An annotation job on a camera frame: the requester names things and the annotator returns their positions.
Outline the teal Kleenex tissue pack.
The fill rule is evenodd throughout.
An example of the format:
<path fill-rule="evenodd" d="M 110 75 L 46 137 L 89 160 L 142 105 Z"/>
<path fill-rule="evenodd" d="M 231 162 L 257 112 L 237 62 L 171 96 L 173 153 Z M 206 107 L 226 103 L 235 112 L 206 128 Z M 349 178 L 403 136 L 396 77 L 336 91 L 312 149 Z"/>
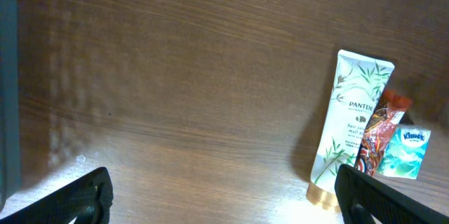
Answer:
<path fill-rule="evenodd" d="M 431 131 L 415 125 L 398 125 L 377 172 L 386 177 L 418 177 Z"/>

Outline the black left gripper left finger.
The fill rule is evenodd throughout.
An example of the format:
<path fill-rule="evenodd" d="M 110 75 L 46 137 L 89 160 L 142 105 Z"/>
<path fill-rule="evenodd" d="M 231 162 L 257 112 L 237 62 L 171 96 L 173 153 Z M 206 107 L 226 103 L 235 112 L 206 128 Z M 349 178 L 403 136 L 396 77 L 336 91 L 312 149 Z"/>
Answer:
<path fill-rule="evenodd" d="M 108 224 L 114 194 L 108 170 L 100 167 L 33 204 L 1 219 L 1 224 Z"/>

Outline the white Pantene cream tube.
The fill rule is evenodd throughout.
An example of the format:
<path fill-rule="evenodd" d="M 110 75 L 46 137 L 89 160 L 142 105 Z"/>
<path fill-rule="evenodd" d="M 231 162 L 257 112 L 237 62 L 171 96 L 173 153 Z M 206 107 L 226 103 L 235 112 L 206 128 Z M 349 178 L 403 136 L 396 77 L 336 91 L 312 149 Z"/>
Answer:
<path fill-rule="evenodd" d="M 354 165 L 365 128 L 394 68 L 386 60 L 338 51 L 326 119 L 307 188 L 312 204 L 340 212 L 335 194 L 338 169 L 343 164 Z"/>

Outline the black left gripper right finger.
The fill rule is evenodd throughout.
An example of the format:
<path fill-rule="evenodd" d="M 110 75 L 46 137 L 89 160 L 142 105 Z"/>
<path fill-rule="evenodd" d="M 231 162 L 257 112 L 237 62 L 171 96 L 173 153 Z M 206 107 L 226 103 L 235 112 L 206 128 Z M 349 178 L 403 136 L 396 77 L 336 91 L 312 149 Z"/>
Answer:
<path fill-rule="evenodd" d="M 335 194 L 345 223 L 448 223 L 448 217 L 343 164 Z"/>

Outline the orange snack packet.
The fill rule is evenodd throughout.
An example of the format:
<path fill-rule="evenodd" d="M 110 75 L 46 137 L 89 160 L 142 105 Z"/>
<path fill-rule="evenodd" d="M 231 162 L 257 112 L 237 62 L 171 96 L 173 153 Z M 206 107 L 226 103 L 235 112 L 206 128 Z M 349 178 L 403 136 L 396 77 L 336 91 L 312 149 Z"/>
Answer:
<path fill-rule="evenodd" d="M 354 167 L 373 176 L 385 150 L 413 100 L 395 91 L 385 90 L 365 128 Z"/>

